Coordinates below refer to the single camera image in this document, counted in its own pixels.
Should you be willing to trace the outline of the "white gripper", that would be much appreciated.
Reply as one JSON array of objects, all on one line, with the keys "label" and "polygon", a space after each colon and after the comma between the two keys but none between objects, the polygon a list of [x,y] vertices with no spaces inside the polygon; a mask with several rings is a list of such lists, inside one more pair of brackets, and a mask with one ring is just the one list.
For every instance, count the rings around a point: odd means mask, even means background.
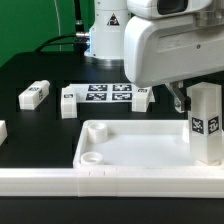
[{"label": "white gripper", "polygon": [[180,80],[224,70],[224,24],[198,27],[191,15],[133,17],[124,34],[126,77],[138,87],[165,84],[177,112],[191,110]]}]

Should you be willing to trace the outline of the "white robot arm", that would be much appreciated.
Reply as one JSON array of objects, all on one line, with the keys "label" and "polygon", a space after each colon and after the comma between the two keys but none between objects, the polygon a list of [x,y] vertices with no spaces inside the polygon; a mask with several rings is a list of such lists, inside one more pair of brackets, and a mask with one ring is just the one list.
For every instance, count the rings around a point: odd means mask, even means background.
[{"label": "white robot arm", "polygon": [[94,0],[88,61],[121,65],[138,87],[176,84],[224,70],[224,0]]}]

